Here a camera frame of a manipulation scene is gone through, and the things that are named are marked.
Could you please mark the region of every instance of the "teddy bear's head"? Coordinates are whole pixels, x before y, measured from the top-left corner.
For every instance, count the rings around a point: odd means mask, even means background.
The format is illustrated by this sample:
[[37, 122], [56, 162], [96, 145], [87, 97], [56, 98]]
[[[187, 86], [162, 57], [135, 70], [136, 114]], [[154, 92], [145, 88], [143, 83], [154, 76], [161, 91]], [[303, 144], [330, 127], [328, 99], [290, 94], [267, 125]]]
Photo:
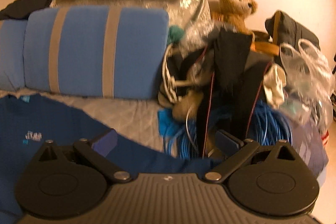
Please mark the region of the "teddy bear's head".
[[254, 0], [219, 0], [219, 8], [222, 13], [233, 13], [244, 18], [257, 11], [258, 4]]

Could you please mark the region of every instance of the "brown plush toy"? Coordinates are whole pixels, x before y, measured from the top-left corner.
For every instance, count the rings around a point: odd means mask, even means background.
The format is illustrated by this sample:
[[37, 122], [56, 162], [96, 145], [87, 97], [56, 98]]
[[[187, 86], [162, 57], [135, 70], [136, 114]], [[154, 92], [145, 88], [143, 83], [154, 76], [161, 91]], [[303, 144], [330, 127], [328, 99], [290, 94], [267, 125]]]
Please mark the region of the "brown plush toy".
[[234, 25], [238, 32], [252, 34], [245, 26], [245, 19], [257, 11], [254, 0], [219, 0], [220, 21]]

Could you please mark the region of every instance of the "circular cover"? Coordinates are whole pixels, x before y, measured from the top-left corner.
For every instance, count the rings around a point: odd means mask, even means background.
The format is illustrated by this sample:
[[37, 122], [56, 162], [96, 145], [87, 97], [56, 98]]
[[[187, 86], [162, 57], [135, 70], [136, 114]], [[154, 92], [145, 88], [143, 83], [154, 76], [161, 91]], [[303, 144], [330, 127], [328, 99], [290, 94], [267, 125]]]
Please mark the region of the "circular cover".
[[44, 218], [68, 218], [93, 208], [106, 192], [106, 180], [93, 168], [46, 162], [25, 173], [16, 185], [16, 200]]
[[319, 185], [308, 169], [298, 167], [289, 160], [249, 165], [231, 175], [228, 187], [236, 201], [257, 213], [305, 213], [314, 205]]

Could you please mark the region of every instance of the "striped blue cushion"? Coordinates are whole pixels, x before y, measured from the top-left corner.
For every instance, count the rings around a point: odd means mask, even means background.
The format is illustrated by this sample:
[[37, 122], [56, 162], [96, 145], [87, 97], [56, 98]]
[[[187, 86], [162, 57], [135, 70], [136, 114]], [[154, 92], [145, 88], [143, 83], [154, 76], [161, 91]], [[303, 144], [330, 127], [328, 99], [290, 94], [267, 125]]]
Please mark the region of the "striped blue cushion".
[[161, 9], [100, 5], [44, 9], [28, 19], [25, 80], [48, 92], [155, 98], [168, 35]]
[[0, 89], [16, 91], [25, 86], [23, 42], [26, 20], [0, 21]]

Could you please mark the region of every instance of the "ribbed gray plate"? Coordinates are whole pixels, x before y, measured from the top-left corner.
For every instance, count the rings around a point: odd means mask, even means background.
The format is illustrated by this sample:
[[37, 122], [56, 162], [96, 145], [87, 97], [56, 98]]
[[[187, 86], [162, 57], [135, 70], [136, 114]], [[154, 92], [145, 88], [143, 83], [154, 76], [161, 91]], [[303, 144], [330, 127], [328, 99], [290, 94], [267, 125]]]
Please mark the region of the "ribbed gray plate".
[[195, 174], [140, 174], [112, 187], [106, 199], [86, 214], [67, 220], [24, 216], [18, 224], [317, 224], [309, 215], [287, 220], [259, 217], [230, 200], [223, 187]]

